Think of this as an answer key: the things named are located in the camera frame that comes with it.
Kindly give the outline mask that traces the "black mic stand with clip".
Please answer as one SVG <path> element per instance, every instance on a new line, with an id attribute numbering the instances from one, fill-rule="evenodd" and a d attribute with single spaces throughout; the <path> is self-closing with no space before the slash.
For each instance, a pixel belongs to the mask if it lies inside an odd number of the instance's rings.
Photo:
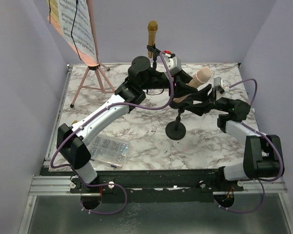
<path id="1" fill-rule="evenodd" d="M 172 109 L 178 110 L 178 116 L 176 117 L 175 121 L 170 122 L 165 128 L 165 132 L 168 138 L 172 140 L 181 140 L 186 135 L 186 128 L 184 124 L 181 122 L 181 114 L 185 112 L 185 107 L 190 106 L 192 104 L 193 99 L 190 97 L 187 97 L 180 103 L 176 103 L 174 101 L 170 103 L 169 106 Z"/>

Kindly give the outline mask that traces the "yellow sheet music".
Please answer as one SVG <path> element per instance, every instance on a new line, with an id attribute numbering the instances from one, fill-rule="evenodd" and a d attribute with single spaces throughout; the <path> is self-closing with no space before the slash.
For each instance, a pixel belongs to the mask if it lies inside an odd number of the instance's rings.
<path id="1" fill-rule="evenodd" d="M 47 0 L 48 7 L 49 7 L 49 16 L 48 20 L 49 23 L 56 23 L 58 26 L 61 25 L 59 19 L 59 8 L 58 8 L 58 1 L 57 0 Z"/>

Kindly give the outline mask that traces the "pink microphone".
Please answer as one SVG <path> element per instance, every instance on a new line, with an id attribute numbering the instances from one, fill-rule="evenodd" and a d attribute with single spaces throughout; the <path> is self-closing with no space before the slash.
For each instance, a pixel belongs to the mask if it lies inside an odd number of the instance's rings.
<path id="1" fill-rule="evenodd" d="M 195 73 L 194 77 L 187 84 L 187 86 L 195 88 L 197 92 L 197 88 L 207 83 L 211 77 L 212 77 L 211 69 L 208 67 L 203 67 Z"/>

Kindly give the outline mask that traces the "white sheet music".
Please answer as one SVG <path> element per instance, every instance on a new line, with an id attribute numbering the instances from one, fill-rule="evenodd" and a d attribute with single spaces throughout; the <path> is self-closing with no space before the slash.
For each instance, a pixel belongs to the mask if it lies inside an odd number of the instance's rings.
<path id="1" fill-rule="evenodd" d="M 87 66 L 98 65 L 89 9 L 85 0 L 58 0 L 60 29 L 65 41 Z"/>

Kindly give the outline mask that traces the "pink music stand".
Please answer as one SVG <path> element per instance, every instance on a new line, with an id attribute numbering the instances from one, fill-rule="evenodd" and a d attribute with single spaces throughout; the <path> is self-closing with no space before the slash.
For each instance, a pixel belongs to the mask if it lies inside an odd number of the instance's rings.
<path id="1" fill-rule="evenodd" d="M 49 23 L 61 34 L 67 44 L 76 52 L 79 59 L 87 65 L 84 76 L 70 104 L 73 108 L 82 88 L 113 93 L 115 87 L 104 70 L 110 68 L 99 61 L 93 1 L 91 0 L 49 0 Z M 99 87 L 85 86 L 89 71 L 94 71 Z"/>

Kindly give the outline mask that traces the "gold microphone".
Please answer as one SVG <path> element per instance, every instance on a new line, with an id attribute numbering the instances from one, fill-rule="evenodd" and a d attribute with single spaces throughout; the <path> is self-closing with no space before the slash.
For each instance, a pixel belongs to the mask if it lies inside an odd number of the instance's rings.
<path id="1" fill-rule="evenodd" d="M 156 33 L 158 30 L 158 23 L 155 20 L 151 20 L 148 24 L 148 46 L 154 47 Z"/>

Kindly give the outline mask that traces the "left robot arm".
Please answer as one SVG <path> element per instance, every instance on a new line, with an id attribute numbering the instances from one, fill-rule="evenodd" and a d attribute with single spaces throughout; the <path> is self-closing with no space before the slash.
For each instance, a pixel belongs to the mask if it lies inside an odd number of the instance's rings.
<path id="1" fill-rule="evenodd" d="M 146 98 L 146 90 L 168 89 L 169 99 L 162 110 L 172 102 L 180 103 L 203 84 L 201 71 L 193 77 L 182 68 L 180 60 L 173 54 L 159 54 L 165 71 L 159 72 L 151 66 L 147 57 L 136 57 L 128 69 L 124 82 L 114 94 L 95 112 L 83 120 L 68 126 L 62 124 L 57 133 L 57 154 L 61 154 L 68 165 L 82 180 L 82 187 L 89 193 L 98 189 L 97 172 L 91 165 L 91 153 L 88 145 L 108 125 L 119 117 L 130 113 L 134 108 L 142 109 L 141 102 Z"/>

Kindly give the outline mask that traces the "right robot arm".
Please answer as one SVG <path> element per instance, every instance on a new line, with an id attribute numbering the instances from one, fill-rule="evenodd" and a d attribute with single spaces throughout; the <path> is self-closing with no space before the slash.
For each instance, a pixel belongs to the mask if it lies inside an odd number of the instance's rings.
<path id="1" fill-rule="evenodd" d="M 267 135 L 244 123 L 251 106 L 239 99 L 222 97 L 215 100 L 215 91 L 204 102 L 185 107 L 198 116 L 211 110 L 224 112 L 217 119 L 217 126 L 223 132 L 244 144 L 243 162 L 225 166 L 223 174 L 215 178 L 215 186 L 226 191 L 233 180 L 275 181 L 284 174 L 281 140 L 277 135 Z"/>

